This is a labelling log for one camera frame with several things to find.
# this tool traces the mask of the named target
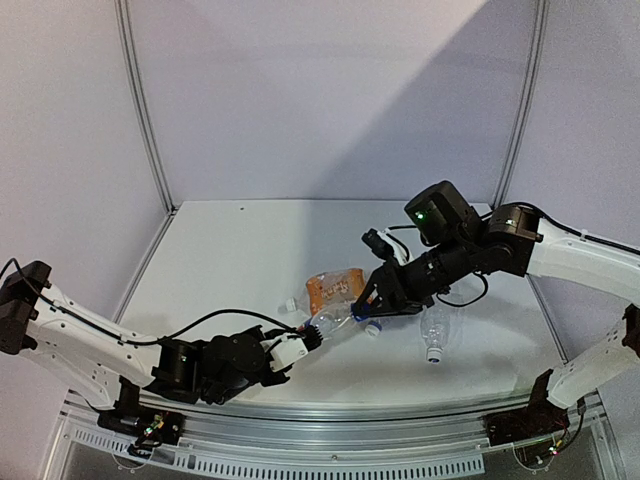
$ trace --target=white robotic arm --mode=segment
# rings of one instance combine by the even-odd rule
[[[611,293],[640,306],[640,257],[632,253],[587,240],[540,220],[536,243],[527,273],[554,277]],[[610,325],[610,319],[603,319]],[[595,390],[629,368],[640,366],[640,355],[624,345],[627,319],[618,320],[596,345],[567,365],[553,369],[547,386],[548,400],[559,408],[569,408],[585,394]]]
[[[140,389],[185,403],[223,404],[248,387],[279,385],[293,363],[317,348],[314,327],[289,327],[246,310],[212,312],[172,335],[156,338],[114,324],[81,307],[48,280],[51,268],[33,262],[0,288],[0,352],[43,366],[100,413],[104,428],[137,437],[130,453],[148,455],[160,443],[177,443],[178,413],[139,404]],[[230,337],[187,342],[177,337],[209,318],[242,314],[275,324]]]
[[[493,444],[568,425],[567,408],[611,378],[640,365],[639,250],[564,226],[526,203],[502,205],[480,217],[448,181],[418,194],[405,212],[423,243],[433,248],[401,263],[373,234],[375,231],[365,234],[363,241],[384,264],[371,274],[356,301],[356,316],[416,313],[433,305],[434,296],[441,299],[451,284],[471,273],[484,280],[486,293],[485,275],[496,271],[569,280],[631,302],[624,317],[620,312],[618,321],[598,344],[569,364],[538,377],[526,408],[485,419]]]

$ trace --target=white wall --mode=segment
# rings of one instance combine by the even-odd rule
[[[533,0],[131,3],[175,200],[489,201]]]
[[[0,3],[0,259],[114,313],[162,220],[112,2]],[[66,387],[0,355],[0,478],[38,477]]]
[[[551,2],[541,70],[509,200],[640,244],[640,5]],[[625,302],[566,282],[539,284],[570,356]],[[640,372],[601,389],[629,478],[640,478]]]

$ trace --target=bottle cap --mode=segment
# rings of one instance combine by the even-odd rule
[[[380,335],[380,332],[382,331],[382,325],[380,325],[375,320],[371,320],[369,323],[367,323],[367,326],[364,328],[364,331],[367,332],[372,337],[377,337],[378,335]]]
[[[287,312],[290,312],[290,313],[298,310],[298,302],[293,297],[287,298],[287,301],[284,302],[284,306],[287,309]]]
[[[430,347],[427,349],[427,362],[440,363],[442,360],[442,349],[438,347]]]

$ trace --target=wire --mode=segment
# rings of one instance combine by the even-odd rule
[[[29,281],[29,279],[27,278],[27,276],[24,274],[24,272],[22,271],[22,268],[20,267],[20,264],[18,263],[18,261],[15,258],[10,258],[7,263],[4,265],[4,267],[2,267],[2,270],[0,270],[0,280],[2,279],[3,275],[5,274],[5,272],[7,271],[7,269],[9,268],[9,266],[13,264],[16,267],[16,271],[18,272],[18,274],[22,277],[22,280],[24,281],[25,285],[27,285],[27,287],[29,287],[33,293],[35,293],[38,298],[40,298],[42,301],[44,301],[47,305],[56,308],[58,310],[60,310],[61,312],[70,315],[71,317],[75,318],[76,320],[84,323],[85,325],[107,335],[110,338],[113,338],[119,342],[122,343],[126,343],[128,345],[135,345],[135,346],[151,346],[151,345],[158,345],[160,342],[165,341],[165,340],[172,340],[176,337],[179,337],[180,335],[182,335],[183,333],[191,330],[192,328],[196,327],[197,325],[200,325],[202,322],[209,320],[210,318],[216,317],[218,315],[223,315],[223,314],[237,314],[237,315],[247,315],[249,317],[254,317],[254,318],[259,318],[261,320],[264,320],[265,322],[271,323],[273,325],[276,325],[280,328],[282,328],[283,330],[286,330],[287,332],[291,332],[296,334],[297,336],[302,336],[295,328],[290,327],[282,322],[279,322],[278,320],[268,317],[267,315],[263,315],[262,313],[258,313],[258,312],[253,312],[251,310],[242,310],[242,309],[236,309],[236,308],[228,308],[228,309],[224,309],[224,310],[216,310],[214,312],[208,313],[207,315],[204,315],[203,317],[200,317],[198,320],[196,320],[195,322],[192,322],[191,324],[187,325],[186,327],[184,327],[181,330],[178,330],[175,333],[172,333],[171,335],[168,336],[164,336],[161,338],[158,338],[156,340],[153,341],[148,341],[148,342],[137,342],[134,340],[122,340],[122,337],[116,333],[113,333],[103,327],[101,327],[100,325],[96,325],[95,323],[93,323],[91,320],[88,320],[86,318],[84,318],[81,315],[78,315],[77,313],[71,311],[71,310],[67,310],[65,307],[60,306],[55,304],[52,300],[50,300],[49,298],[47,298],[46,296],[44,296],[42,294],[42,292],[38,291],[37,288],[35,288],[31,282]]]
[[[82,399],[83,399],[85,402],[87,402],[87,405],[89,405],[89,408],[90,408],[91,410],[93,410],[94,412],[96,412],[96,413],[104,413],[104,412],[105,412],[105,410],[98,410],[96,407],[94,407],[93,405],[91,405],[91,404],[89,403],[89,400],[87,400],[86,398],[82,397]]]
[[[186,327],[178,330],[177,332],[172,333],[171,335],[160,337],[157,340],[153,340],[153,341],[149,341],[149,342],[137,342],[137,341],[134,341],[134,340],[128,340],[125,343],[127,343],[129,345],[136,345],[136,346],[158,345],[159,343],[161,343],[163,341],[173,340],[174,338],[179,337],[183,333],[188,332],[192,328],[197,327],[202,322],[205,322],[206,320],[209,320],[210,318],[217,317],[218,315],[226,315],[226,314],[229,314],[229,313],[233,313],[233,314],[237,314],[237,315],[246,315],[248,317],[259,318],[260,320],[264,320],[265,322],[277,325],[278,327],[282,328],[283,330],[286,330],[287,332],[293,333],[298,337],[302,336],[301,333],[298,332],[297,329],[295,329],[293,327],[290,327],[290,326],[288,326],[288,325],[286,325],[286,324],[284,324],[282,322],[279,322],[278,320],[276,320],[274,318],[271,318],[271,317],[268,317],[266,315],[263,315],[262,313],[253,312],[251,310],[242,310],[242,309],[239,309],[239,308],[226,308],[226,309],[223,309],[223,310],[216,310],[215,312],[207,313],[205,316],[200,317],[195,322],[190,323],[189,325],[187,325]]]
[[[398,240],[398,238],[397,238],[397,237],[395,237],[395,236],[391,235],[390,233],[387,233],[386,235],[387,235],[387,237],[389,237],[391,240],[393,240],[393,241],[394,241],[394,242],[396,242],[398,245],[400,245],[400,248],[402,248],[402,250],[404,251],[404,259],[408,261],[408,260],[409,260],[409,255],[410,255],[410,254],[409,254],[409,249],[407,248],[407,246],[406,246],[404,243],[402,243],[400,240]]]
[[[387,227],[387,230],[410,230],[413,228],[418,228],[415,225],[393,225],[392,227]]]
[[[567,448],[569,448],[569,445],[571,445],[575,441],[575,439],[578,438],[578,435],[582,431],[583,423],[584,423],[584,413],[580,415],[580,422],[578,423],[578,428],[576,429],[576,433],[571,435],[569,440],[567,440],[567,442],[561,448],[558,449],[558,453],[565,451]]]
[[[96,325],[95,323],[93,323],[91,320],[87,320],[86,318],[84,318],[81,315],[78,315],[77,313],[71,311],[71,310],[67,310],[65,307],[61,306],[61,305],[57,305],[55,304],[52,300],[50,300],[49,298],[47,298],[45,295],[42,294],[42,292],[40,292],[36,287],[33,286],[33,284],[29,281],[29,279],[27,278],[27,276],[24,274],[24,272],[22,271],[22,267],[20,267],[20,264],[18,263],[18,261],[15,258],[10,258],[7,263],[4,265],[4,267],[2,268],[2,270],[0,271],[0,279],[2,279],[2,276],[5,274],[5,272],[7,271],[7,268],[9,268],[9,265],[11,265],[13,263],[13,265],[16,267],[16,271],[18,272],[18,274],[20,275],[20,277],[22,278],[22,281],[25,283],[25,285],[27,287],[29,287],[29,289],[31,291],[33,291],[33,293],[40,298],[43,302],[45,302],[47,305],[49,305],[52,308],[58,309],[63,313],[66,313],[67,315],[75,318],[76,320],[84,323],[85,325],[98,330],[99,332],[120,341],[120,335],[117,335],[105,328],[102,328],[100,325]]]
[[[436,293],[436,298],[438,300],[440,300],[442,303],[444,303],[445,305],[449,305],[450,307],[455,307],[455,308],[468,307],[469,305],[476,303],[481,298],[484,298],[484,296],[487,294],[487,292],[489,292],[489,281],[481,273],[474,273],[474,275],[476,277],[478,277],[480,280],[482,280],[482,285],[483,285],[484,289],[482,290],[482,293],[480,295],[478,295],[476,298],[474,298],[470,302],[467,302],[467,303],[451,303],[451,302],[448,302],[446,300],[443,300],[440,297],[439,293]]]
[[[555,445],[556,439],[554,437],[553,434],[551,434],[551,439],[553,441],[553,444]],[[518,464],[524,468],[525,470],[528,470],[529,472],[533,472],[534,474],[537,473],[540,470],[547,470],[549,468],[549,466],[553,463],[553,461],[555,460],[556,456],[555,455],[536,455],[536,457],[534,458],[534,460],[538,460],[540,462],[542,462],[541,466],[539,466],[538,468],[531,468],[530,466],[525,465],[525,463],[529,463],[528,459],[527,459],[527,450],[526,450],[526,446],[525,447],[520,447],[520,448],[516,448],[515,446],[511,449],[511,451],[513,452],[513,456],[516,459],[516,462],[518,462]],[[549,458],[549,463],[545,464],[544,463],[544,459]]]
[[[547,215],[540,207],[537,207],[536,205],[533,205],[531,203],[515,202],[515,203],[509,203],[507,205],[529,207],[533,211],[535,211],[537,214],[539,214],[542,218],[547,220],[551,225],[553,225],[554,227],[560,228],[560,229],[564,230],[567,233],[570,233],[570,234],[575,235],[577,237],[583,237],[585,240],[589,240],[589,241],[592,241],[592,242],[595,242],[595,243],[599,243],[599,244],[605,245],[607,247],[617,248],[618,250],[622,250],[624,252],[632,253],[634,255],[640,256],[640,250],[638,250],[637,248],[629,247],[627,245],[622,245],[621,243],[617,243],[617,242],[614,242],[614,241],[611,241],[611,240],[606,240],[604,238],[594,237],[593,235],[584,235],[583,236],[582,232],[579,232],[575,228],[569,227],[567,225],[564,225],[564,224],[558,222],[557,220],[554,220],[549,215]]]

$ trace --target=white table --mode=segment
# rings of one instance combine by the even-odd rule
[[[122,325],[160,336],[209,311],[232,307],[300,324],[304,315],[283,315],[278,307],[302,292],[311,275],[380,266],[360,237],[371,227],[408,223],[404,204],[186,202],[146,269]],[[476,208],[488,211],[486,205]],[[424,251],[416,232],[398,235],[414,255]],[[452,344],[440,365],[426,363],[418,324],[398,322],[377,339],[360,333],[323,347],[294,366],[287,384],[256,386],[235,401],[254,406],[405,407],[523,393],[561,358],[527,280],[493,274],[489,282],[489,294],[463,309],[460,324],[452,326]],[[465,299],[480,293],[475,277],[459,283]],[[216,317],[183,338],[210,339],[255,323],[241,316]]]

